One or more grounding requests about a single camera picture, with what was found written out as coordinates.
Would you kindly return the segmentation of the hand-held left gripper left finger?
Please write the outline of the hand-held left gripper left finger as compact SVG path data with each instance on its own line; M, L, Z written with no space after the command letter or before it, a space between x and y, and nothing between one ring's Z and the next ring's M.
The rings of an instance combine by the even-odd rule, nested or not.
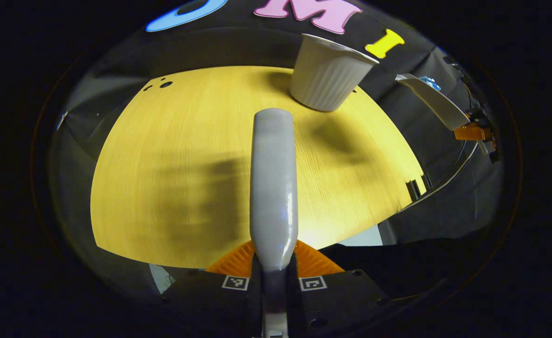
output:
M178 320L208 338L262 336L261 268L250 240L205 271L175 272L161 301Z

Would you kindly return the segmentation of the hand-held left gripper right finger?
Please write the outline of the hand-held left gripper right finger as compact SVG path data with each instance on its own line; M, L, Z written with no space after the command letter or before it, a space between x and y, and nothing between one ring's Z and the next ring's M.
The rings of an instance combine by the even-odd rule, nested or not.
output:
M368 337L398 309L365 271L345 271L308 244L296 242L288 269L289 337Z

